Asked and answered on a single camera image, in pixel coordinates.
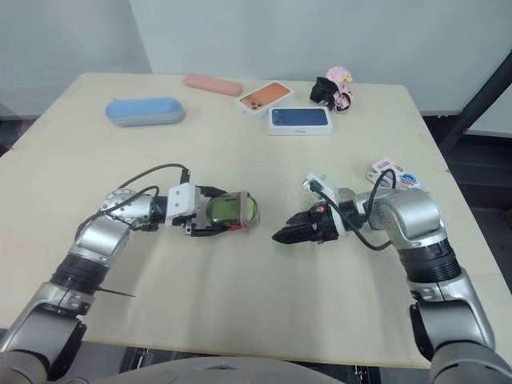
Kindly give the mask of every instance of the black fabric item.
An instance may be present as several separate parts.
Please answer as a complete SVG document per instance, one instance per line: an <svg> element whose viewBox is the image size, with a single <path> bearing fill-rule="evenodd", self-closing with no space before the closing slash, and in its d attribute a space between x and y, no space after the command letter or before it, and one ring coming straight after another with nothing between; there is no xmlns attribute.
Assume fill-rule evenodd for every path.
<svg viewBox="0 0 512 384"><path fill-rule="evenodd" d="M317 78L311 90L310 100L319 104L326 102L327 108L332 110L334 108L334 94L338 92L338 86L328 78Z"/></svg>

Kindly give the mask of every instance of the snack package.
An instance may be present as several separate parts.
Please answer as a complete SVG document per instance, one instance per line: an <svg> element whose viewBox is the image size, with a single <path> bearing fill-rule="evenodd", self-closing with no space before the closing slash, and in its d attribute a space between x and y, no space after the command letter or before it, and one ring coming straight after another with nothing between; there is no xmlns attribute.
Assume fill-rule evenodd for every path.
<svg viewBox="0 0 512 384"><path fill-rule="evenodd" d="M368 172L366 174L366 178L370 180L372 183L377 181L378 176L384 170L392 169L397 175L397 189L399 190L408 190L411 188L416 188L418 190L422 190L424 192L428 192L429 189L424 186L416 177L407 172L403 167L399 166L393 160L389 160L387 158L383 160L379 160L372 164L372 168L375 172ZM392 177L387 174L386 177L381 181L381 186L385 188L391 188Z"/></svg>

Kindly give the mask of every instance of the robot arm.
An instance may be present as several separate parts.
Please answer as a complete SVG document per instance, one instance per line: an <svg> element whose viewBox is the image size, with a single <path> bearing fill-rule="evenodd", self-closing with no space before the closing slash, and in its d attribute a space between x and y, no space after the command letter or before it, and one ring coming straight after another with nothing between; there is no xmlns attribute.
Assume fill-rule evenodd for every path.
<svg viewBox="0 0 512 384"><path fill-rule="evenodd" d="M137 193L125 187L114 190L100 210L80 225L67 256L0 343L2 383L42 383L67 372L86 332L78 316L87 314L94 294L103 290L101 284L132 230L155 231L165 224L183 227L188 236L203 237L248 226L257 218L256 203L247 192L227 194L214 187L195 186L188 182L187 169L182 183L167 196L145 194L150 189L158 190L156 186ZM242 224L233 227L236 209L240 215L246 213L241 202L249 201L253 215L244 216ZM206 218L208 210L214 210L214 215ZM222 216L226 211L233 214Z"/></svg>
<svg viewBox="0 0 512 384"><path fill-rule="evenodd" d="M432 361L431 381L510 380L510 368L494 352L494 335L471 280L458 264L438 209L425 192L379 190L370 203L372 193L350 191L350 197L342 201L340 196L347 190L333 191L334 184L316 173L308 175L304 187L323 201L293 216L274 240L324 242L345 230L358 232L364 222L373 230L384 230L398 252L416 301L410 306L410 319L419 351ZM339 221L343 231L338 230Z"/></svg>

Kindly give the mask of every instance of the wooden table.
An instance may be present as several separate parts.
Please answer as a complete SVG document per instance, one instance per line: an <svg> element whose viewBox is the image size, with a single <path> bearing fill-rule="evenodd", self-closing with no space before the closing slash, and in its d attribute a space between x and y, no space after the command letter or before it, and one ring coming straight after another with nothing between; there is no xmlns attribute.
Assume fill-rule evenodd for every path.
<svg viewBox="0 0 512 384"><path fill-rule="evenodd" d="M265 84L242 80L245 90ZM284 82L308 105L312 83ZM353 234L323 245L270 240L314 197L309 170L339 187L369 190L370 164L389 157L430 188L458 260L512 362L512 300L457 184L403 86L354 84L354 103L333 114L330 136L270 137L230 97L187 88L181 76L84 74L0 160L0 326L8 326L66 255L76 226L120 182L164 162L181 162L192 182L257 199L249 232L188 238L179 228L133 233L85 319L86 340L383 366L426 366L408 315L412 298L395 250L366 249ZM175 125L120 128L106 118L112 98L174 96ZM178 183L160 170L140 189ZM384 233L366 235L374 243Z"/></svg>

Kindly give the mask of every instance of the black cable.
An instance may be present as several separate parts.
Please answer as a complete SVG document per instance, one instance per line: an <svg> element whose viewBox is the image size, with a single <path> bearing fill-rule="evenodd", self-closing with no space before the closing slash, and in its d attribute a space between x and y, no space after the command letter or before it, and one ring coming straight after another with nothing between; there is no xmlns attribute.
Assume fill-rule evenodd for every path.
<svg viewBox="0 0 512 384"><path fill-rule="evenodd" d="M160 191L160 189L158 188L158 186L147 186L146 188L140 190L139 192L137 192L136 194L132 194L127 200L123 201L123 202L120 202L119 204L115 205L115 206L112 206L111 208L108 208L106 210L99 210L98 212L96 212L95 214L89 216L86 220L84 220L83 222L80 223L80 225L78 226L77 228L77 232L74 236L74 238L78 238L78 236L80 235L80 233L83 231L83 229L85 228L85 226L92 220L94 220L95 218L98 218L100 216L103 216L104 214L109 214L110 212L114 212L115 210L118 210L119 208L121 208L122 206L125 206L129 203L131 203L133 200L135 200L136 198L140 198L142 195L144 195L145 192L147 192L148 190L155 190L156 193L155 193L155 196L158 195L158 192Z"/></svg>
<svg viewBox="0 0 512 384"><path fill-rule="evenodd" d="M377 189L380 186L381 181L384 179L386 174L391 174L391 176L393 177L393 184L391 185L391 188L395 189L397 186L397 174L391 168L385 170L378 176L377 181L375 182L374 187L371 190L370 198L368 199L368 204L366 205L366 217L368 218L368 221L370 221L371 210L374 206L375 194L377 193Z"/></svg>
<svg viewBox="0 0 512 384"><path fill-rule="evenodd" d="M368 242L368 240L366 240L366 238L362 235L362 233L359 231L359 229L352 223L351 220L348 219L347 216L345 216L345 214L343 213L343 211L340 209L340 207L338 206L338 204L336 204L335 202L333 202L333 200L327 196L326 194L324 194L323 192L321 191L317 191L317 194L319 194L320 196L322 196L330 205L331 208L333 208L336 212L338 212L338 214L342 217L342 219L349 225L349 227L352 229L352 231L356 234L356 236L359 238L359 240L361 240L361 242L367 246L368 248L370 248L371 250L384 250L385 248L387 248L389 245L391 245L391 242L385 242L383 244L381 244L380 246L374 246L373 244L371 244L370 242Z"/></svg>
<svg viewBox="0 0 512 384"><path fill-rule="evenodd" d="M184 182L188 182L190 180L190 171L189 171L189 169L187 167L185 167L184 165L179 164L179 163L168 163L168 164L161 164L160 166L154 166L153 168L145 170L141 174L138 174L137 176L132 177L127 182L124 182L118 188L124 188L125 186L128 186L129 184L131 184L135 180L139 180L140 178L146 176L147 174L155 172L156 170L161 170L162 168L181 168L182 169L182 176L181 176L181 179L180 179L180 184L183 184Z"/></svg>
<svg viewBox="0 0 512 384"><path fill-rule="evenodd" d="M374 205L374 199L375 199L375 194L377 193L377 189L378 189L381 181L384 179L384 177L388 173L391 173L391 175L393 176L392 188L395 189L396 186L397 186L397 175L394 172L394 170L392 170L392 169L384 170L378 176L377 181L375 182L375 185L374 185L374 187L371 190L370 198L368 199L368 204L367 204L367 207L366 207L366 217L368 218L368 220L370 220L370 214L371 214L372 207ZM349 227L352 229L352 231L356 234L356 236L359 238L359 240L361 240L361 242L365 246L367 246L371 250L384 250L385 248L387 248L388 246L391 245L390 241L384 242L380 246L374 246L373 244L371 244L362 235L361 231L356 227L356 225L353 224L352 221L347 216L345 216L345 214L340 209L339 205L336 204L329 196L327 196L326 194L324 194L322 192L322 186L320 185L320 183L312 182L310 184L310 188L311 188L311 191L316 192L317 194L319 194L322 198L324 198L329 203L331 208L333 208L336 212L338 212L338 214L341 216L341 218L349 225Z"/></svg>

